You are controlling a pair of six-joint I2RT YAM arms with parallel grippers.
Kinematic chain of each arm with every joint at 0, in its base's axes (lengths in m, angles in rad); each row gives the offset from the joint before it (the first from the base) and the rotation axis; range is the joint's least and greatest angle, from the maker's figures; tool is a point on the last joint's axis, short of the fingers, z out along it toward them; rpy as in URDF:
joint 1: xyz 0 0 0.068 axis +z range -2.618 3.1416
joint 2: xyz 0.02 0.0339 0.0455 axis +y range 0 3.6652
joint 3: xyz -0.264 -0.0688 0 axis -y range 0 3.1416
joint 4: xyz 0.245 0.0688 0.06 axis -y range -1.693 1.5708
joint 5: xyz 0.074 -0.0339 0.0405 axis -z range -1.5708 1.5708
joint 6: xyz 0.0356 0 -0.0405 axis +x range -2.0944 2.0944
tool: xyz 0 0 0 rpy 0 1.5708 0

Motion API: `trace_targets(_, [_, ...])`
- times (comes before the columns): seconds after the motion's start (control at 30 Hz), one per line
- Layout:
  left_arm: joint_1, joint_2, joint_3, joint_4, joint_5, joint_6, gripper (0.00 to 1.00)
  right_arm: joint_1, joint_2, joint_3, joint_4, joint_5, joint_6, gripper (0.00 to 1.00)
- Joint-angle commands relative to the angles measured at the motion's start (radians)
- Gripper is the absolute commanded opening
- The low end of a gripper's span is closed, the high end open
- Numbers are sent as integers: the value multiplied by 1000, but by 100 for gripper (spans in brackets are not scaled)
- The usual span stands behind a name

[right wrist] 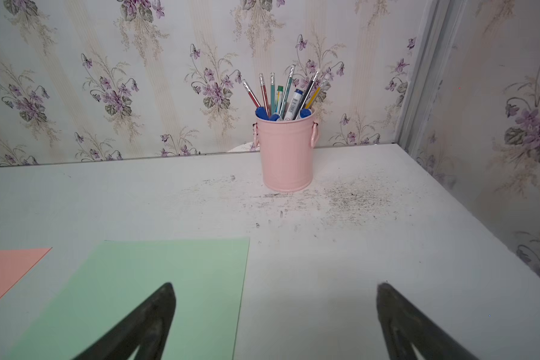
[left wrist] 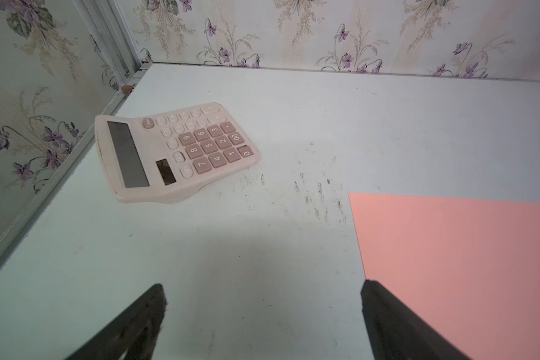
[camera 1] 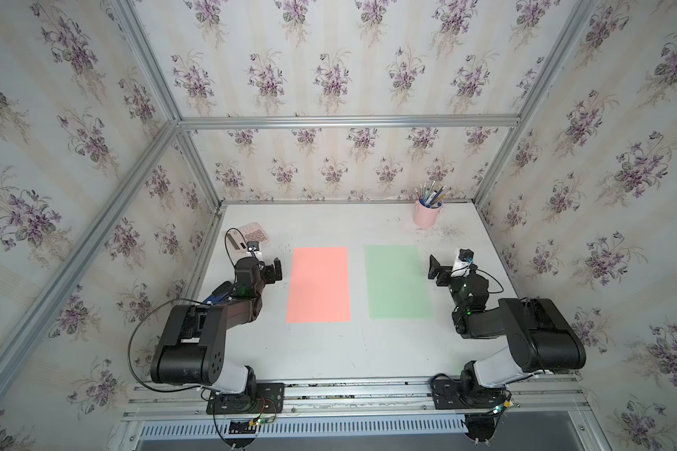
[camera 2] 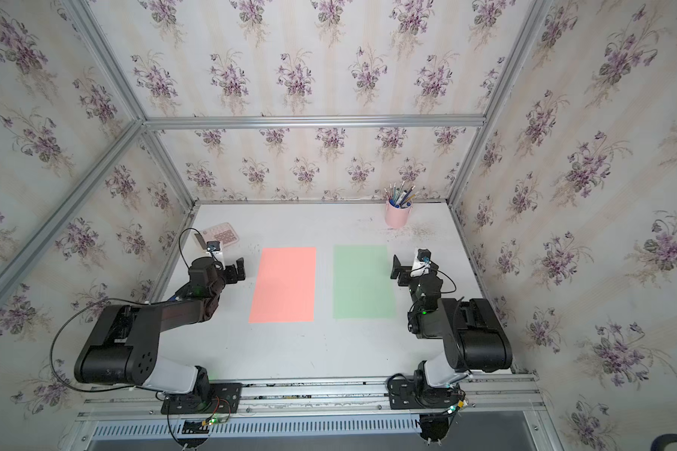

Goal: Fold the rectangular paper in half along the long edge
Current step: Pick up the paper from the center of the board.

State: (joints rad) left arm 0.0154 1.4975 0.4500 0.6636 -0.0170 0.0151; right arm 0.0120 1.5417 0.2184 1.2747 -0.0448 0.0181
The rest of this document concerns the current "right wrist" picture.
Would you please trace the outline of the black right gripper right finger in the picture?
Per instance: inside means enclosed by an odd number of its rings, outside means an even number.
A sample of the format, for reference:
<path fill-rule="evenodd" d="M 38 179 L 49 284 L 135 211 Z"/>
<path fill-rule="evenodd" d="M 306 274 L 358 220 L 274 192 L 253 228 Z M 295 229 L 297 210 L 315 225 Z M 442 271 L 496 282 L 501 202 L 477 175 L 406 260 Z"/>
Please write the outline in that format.
<path fill-rule="evenodd" d="M 390 359 L 475 359 L 391 284 L 377 286 L 376 310 Z"/>

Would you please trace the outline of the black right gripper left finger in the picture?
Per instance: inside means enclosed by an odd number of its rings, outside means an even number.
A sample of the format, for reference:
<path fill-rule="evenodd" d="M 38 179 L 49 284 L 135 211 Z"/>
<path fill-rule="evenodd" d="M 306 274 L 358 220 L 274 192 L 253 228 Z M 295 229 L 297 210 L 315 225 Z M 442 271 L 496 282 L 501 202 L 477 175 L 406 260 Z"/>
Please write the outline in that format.
<path fill-rule="evenodd" d="M 77 359 L 160 359 L 176 311 L 176 294 L 164 283 Z"/>

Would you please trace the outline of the pink paper sheet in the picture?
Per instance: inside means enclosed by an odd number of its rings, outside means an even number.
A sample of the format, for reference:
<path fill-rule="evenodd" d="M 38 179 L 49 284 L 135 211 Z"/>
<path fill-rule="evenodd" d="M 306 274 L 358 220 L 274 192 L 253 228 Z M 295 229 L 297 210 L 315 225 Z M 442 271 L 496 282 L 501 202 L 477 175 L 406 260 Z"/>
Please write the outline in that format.
<path fill-rule="evenodd" d="M 50 251 L 51 247 L 0 250 L 0 299 Z"/>

